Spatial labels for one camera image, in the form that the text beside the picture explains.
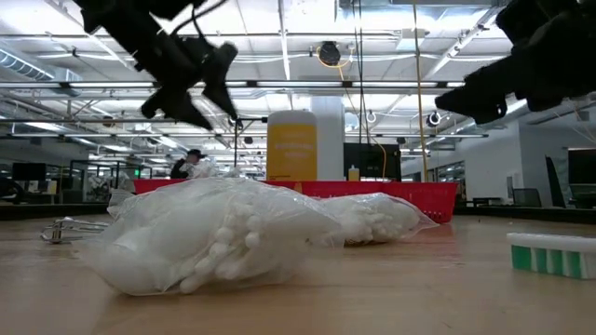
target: wooden table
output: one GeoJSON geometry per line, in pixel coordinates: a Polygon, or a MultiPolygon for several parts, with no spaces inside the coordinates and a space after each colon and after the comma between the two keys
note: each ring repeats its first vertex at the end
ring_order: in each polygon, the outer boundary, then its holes
{"type": "Polygon", "coordinates": [[[39,241],[47,223],[0,222],[3,335],[596,331],[596,282],[514,272],[505,238],[595,236],[596,226],[461,217],[405,243],[345,249],[340,261],[315,262],[285,285],[131,298],[108,288],[69,246],[39,241]]]}

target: black hat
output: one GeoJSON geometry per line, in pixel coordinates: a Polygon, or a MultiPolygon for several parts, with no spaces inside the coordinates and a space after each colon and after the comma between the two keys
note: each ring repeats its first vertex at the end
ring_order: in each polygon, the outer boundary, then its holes
{"type": "Polygon", "coordinates": [[[206,155],[206,154],[203,154],[203,153],[201,153],[201,151],[200,151],[200,150],[198,150],[198,149],[192,149],[192,150],[190,150],[188,153],[186,153],[186,155],[195,155],[195,156],[197,156],[199,159],[200,159],[200,158],[205,158],[205,157],[207,157],[207,155],[206,155]]]}

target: white column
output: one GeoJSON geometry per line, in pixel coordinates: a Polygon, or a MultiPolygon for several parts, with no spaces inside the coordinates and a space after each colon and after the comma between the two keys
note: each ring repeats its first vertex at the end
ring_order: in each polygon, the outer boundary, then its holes
{"type": "Polygon", "coordinates": [[[318,180],[343,181],[345,108],[342,97],[312,97],[310,110],[317,117],[318,180]]]}

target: yellow bottle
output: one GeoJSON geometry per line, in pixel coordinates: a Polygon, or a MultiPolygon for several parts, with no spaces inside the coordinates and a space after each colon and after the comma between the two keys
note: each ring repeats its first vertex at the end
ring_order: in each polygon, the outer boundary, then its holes
{"type": "Polygon", "coordinates": [[[347,171],[347,180],[348,181],[360,181],[360,169],[352,166],[347,171]]]}

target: red basket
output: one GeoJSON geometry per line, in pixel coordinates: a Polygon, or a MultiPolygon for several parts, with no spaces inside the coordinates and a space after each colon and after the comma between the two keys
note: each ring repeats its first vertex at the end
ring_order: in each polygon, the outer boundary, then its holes
{"type": "MultiPolygon", "coordinates": [[[[137,194],[143,194],[182,181],[184,180],[135,180],[134,186],[137,194]]],[[[453,182],[267,181],[266,183],[321,198],[385,193],[416,205],[436,223],[446,223],[451,220],[457,190],[457,184],[453,182]]]]}

